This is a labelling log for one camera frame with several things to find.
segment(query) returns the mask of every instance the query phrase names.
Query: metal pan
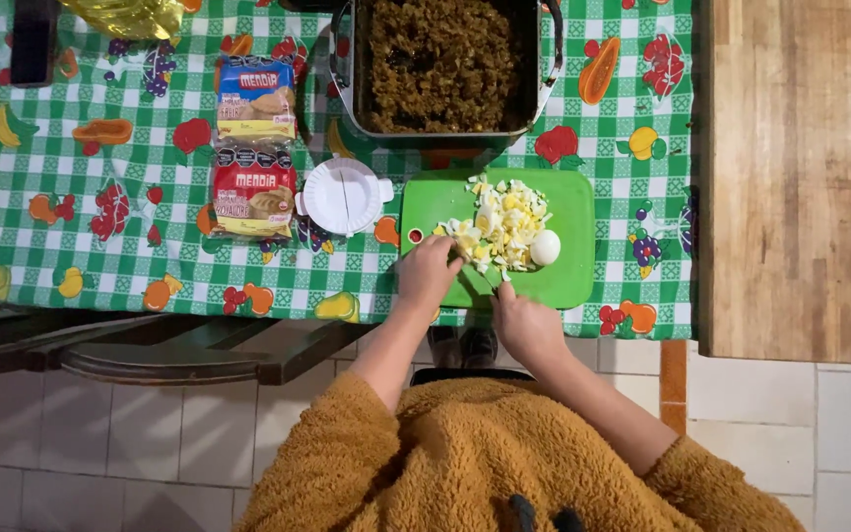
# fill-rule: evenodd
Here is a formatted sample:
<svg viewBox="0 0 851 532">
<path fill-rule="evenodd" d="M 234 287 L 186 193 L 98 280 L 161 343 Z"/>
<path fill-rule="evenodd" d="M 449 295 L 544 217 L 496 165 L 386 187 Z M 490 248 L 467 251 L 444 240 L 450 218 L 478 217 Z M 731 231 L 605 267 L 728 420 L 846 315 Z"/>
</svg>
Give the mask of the metal pan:
<svg viewBox="0 0 851 532">
<path fill-rule="evenodd" d="M 544 106 L 547 104 L 554 83 L 560 77 L 563 69 L 563 17 L 557 0 L 516 0 L 536 4 L 536 17 L 514 21 L 522 25 L 519 32 L 533 32 L 537 42 L 537 64 L 531 64 L 534 69 L 526 68 L 522 73 L 527 79 L 528 87 L 523 88 L 525 98 L 519 98 L 520 110 L 526 125 L 512 132 L 488 133 L 374 133 L 370 131 L 367 117 L 372 109 L 372 47 L 365 39 L 369 38 L 372 26 L 372 7 L 368 0 L 350 0 L 331 22 L 330 39 L 330 76 L 334 80 L 343 107 L 354 126 L 373 140 L 378 146 L 392 149 L 409 150 L 439 150 L 462 148 L 504 148 L 511 145 L 520 135 L 537 121 Z M 541 18 L 542 5 L 547 5 L 553 17 L 554 26 L 554 61 L 547 79 L 540 80 L 540 72 L 544 70 L 542 63 L 545 58 L 541 48 Z M 347 57 L 346 75 L 341 74 L 340 59 L 337 56 L 337 42 L 341 37 L 341 26 L 349 27 L 351 41 L 350 53 Z"/>
</svg>

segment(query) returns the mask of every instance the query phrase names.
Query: sweater sleeve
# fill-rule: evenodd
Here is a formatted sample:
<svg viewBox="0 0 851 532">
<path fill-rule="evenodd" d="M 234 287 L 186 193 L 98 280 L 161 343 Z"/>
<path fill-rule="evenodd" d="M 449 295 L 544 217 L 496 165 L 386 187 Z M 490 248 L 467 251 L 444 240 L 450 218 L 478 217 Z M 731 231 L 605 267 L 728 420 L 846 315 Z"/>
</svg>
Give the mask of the sweater sleeve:
<svg viewBox="0 0 851 532">
<path fill-rule="evenodd" d="M 668 448 L 645 482 L 705 532 L 804 532 L 782 502 L 687 436 Z"/>
<path fill-rule="evenodd" d="M 341 528 L 399 451 L 399 422 L 370 385 L 341 373 L 301 414 L 265 469 L 235 532 Z"/>
</svg>

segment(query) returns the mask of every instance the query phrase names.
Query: pan handle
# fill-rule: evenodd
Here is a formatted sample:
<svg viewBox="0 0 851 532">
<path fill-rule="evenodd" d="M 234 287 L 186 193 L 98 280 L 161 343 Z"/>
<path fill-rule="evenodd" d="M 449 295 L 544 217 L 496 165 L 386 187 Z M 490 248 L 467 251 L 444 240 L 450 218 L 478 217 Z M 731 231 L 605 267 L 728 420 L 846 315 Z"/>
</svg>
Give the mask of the pan handle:
<svg viewBox="0 0 851 532">
<path fill-rule="evenodd" d="M 557 0 L 541 0 L 541 3 L 546 5 L 550 10 L 550 16 L 553 17 L 553 41 L 554 51 L 553 67 L 550 69 L 550 76 L 541 84 L 541 90 L 537 93 L 537 114 L 534 115 L 534 122 L 544 113 L 544 108 L 547 106 L 547 100 L 550 99 L 550 93 L 553 92 L 553 85 L 560 77 L 563 70 L 563 14 L 560 11 L 560 4 Z"/>
<path fill-rule="evenodd" d="M 349 82 L 343 79 L 340 76 L 340 73 L 337 71 L 337 41 L 340 40 L 340 21 L 343 19 L 343 15 L 350 11 L 352 7 L 352 2 L 347 1 L 343 4 L 343 7 L 334 13 L 334 18 L 330 21 L 330 79 L 334 81 L 334 86 L 337 87 L 337 92 L 340 93 L 340 97 L 343 99 L 343 91 L 350 86 Z M 353 36 L 350 36 L 351 44 L 353 43 Z M 351 46 L 350 51 L 351 62 L 353 61 L 353 47 Z"/>
</svg>

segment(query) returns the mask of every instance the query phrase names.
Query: yellow plastic bag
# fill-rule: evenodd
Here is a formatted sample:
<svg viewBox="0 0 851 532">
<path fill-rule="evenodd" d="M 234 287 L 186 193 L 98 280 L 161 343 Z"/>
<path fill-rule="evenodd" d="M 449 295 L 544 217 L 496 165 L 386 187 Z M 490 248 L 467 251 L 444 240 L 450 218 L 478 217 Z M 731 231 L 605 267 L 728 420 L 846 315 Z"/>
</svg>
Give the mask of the yellow plastic bag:
<svg viewBox="0 0 851 532">
<path fill-rule="evenodd" d="M 95 30 L 120 39 L 169 39 L 183 21 L 180 0 L 59 0 Z"/>
</svg>

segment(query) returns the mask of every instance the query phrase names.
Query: shoe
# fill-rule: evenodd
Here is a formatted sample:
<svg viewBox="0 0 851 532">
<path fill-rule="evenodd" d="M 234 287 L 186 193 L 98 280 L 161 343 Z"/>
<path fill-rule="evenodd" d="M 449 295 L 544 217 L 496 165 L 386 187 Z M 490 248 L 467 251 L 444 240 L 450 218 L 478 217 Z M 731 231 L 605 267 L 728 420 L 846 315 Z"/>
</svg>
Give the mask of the shoe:
<svg viewBox="0 0 851 532">
<path fill-rule="evenodd" d="M 497 360 L 497 335 L 493 329 L 468 329 L 461 335 L 465 369 L 488 369 Z"/>
<path fill-rule="evenodd" d="M 430 327 L 425 333 L 435 367 L 461 367 L 461 349 L 454 327 Z"/>
</svg>

